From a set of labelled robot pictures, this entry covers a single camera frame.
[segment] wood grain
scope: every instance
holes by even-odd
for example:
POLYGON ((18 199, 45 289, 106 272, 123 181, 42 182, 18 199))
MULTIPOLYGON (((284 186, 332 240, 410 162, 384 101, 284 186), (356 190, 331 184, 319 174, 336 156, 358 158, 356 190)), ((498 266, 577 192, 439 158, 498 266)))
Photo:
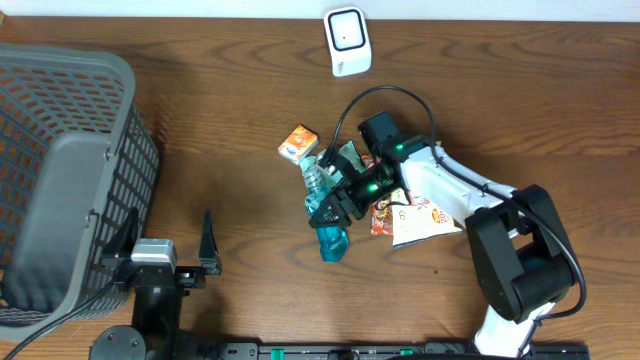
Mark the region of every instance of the wood grain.
MULTIPOLYGON (((299 123, 326 145, 348 101, 393 83, 429 101, 459 161, 552 194, 589 298, 536 340, 584 341, 594 359, 636 358, 640 25, 370 21, 369 29, 373 67, 345 79, 331 75, 319 21, 7 18, 0 40, 109 51, 134 68, 136 101, 164 147, 147 235, 173 239, 180 262, 197 263, 211 209, 222 253, 223 275, 185 300, 183 328, 265 342, 474 334, 486 302, 463 236, 393 250, 362 221, 344 260, 323 264, 299 170, 276 153, 299 123)), ((354 108, 340 139, 358 139, 357 121, 381 110, 404 130, 427 131, 411 100, 376 93, 354 108)), ((66 324, 21 358, 86 359, 101 331, 129 322, 131 305, 66 324)))

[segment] orange box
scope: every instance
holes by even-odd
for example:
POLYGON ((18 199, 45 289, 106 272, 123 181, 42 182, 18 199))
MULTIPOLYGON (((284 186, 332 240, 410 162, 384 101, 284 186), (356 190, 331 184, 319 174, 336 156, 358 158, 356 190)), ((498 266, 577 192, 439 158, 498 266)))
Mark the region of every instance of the orange box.
POLYGON ((318 135, 302 125, 293 130, 291 135, 278 146, 282 157, 299 165, 300 160, 307 156, 318 145, 318 135))

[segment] white sensor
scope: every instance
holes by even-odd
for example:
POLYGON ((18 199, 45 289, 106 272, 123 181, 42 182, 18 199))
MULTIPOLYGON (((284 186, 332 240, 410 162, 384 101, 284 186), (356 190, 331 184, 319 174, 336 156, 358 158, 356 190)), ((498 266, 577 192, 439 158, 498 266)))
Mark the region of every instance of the white sensor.
POLYGON ((347 76, 369 70, 371 43, 364 13, 355 6, 329 11, 324 30, 333 64, 333 75, 347 76))

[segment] plastic bottle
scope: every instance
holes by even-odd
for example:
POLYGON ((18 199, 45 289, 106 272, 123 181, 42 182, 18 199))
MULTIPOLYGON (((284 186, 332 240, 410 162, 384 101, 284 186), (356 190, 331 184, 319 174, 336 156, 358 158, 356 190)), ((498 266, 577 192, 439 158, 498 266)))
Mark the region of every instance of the plastic bottle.
MULTIPOLYGON (((304 204, 309 215, 313 215, 331 189, 325 185, 324 176, 315 164, 315 156, 303 159, 300 167, 304 183, 309 189, 304 204)), ((326 227, 316 229, 316 234, 320 242, 322 260, 326 263, 340 261, 349 248, 347 231, 341 227, 326 227)))

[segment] basket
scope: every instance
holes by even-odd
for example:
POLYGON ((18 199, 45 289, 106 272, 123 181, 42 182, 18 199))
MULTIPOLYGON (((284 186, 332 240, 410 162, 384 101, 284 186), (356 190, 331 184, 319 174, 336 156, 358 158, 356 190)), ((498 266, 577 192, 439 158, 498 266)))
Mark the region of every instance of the basket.
MULTIPOLYGON (((144 229, 159 154, 134 92, 115 55, 0 45, 0 340, 23 340, 111 279, 100 253, 131 206, 144 229)), ((74 319, 126 297, 112 290, 74 319)))

